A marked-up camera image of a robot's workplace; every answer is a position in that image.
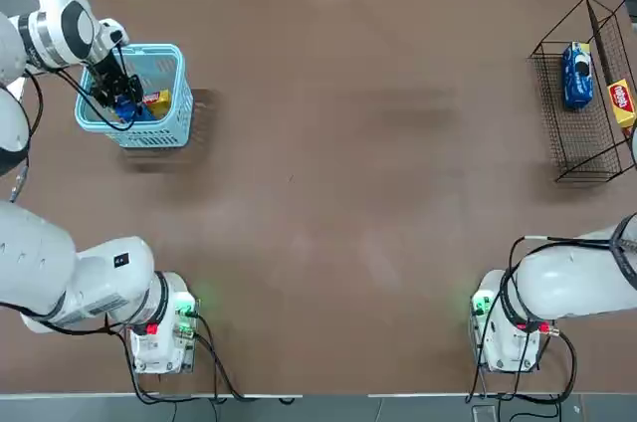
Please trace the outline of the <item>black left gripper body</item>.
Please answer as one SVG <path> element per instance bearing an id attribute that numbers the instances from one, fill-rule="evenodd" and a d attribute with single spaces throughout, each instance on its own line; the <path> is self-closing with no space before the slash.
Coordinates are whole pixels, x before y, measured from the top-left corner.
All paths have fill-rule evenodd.
<path id="1" fill-rule="evenodd" d="M 92 92 L 124 92 L 127 89 L 128 77 L 113 50 L 99 62 L 87 62 L 86 67 L 92 79 Z"/>

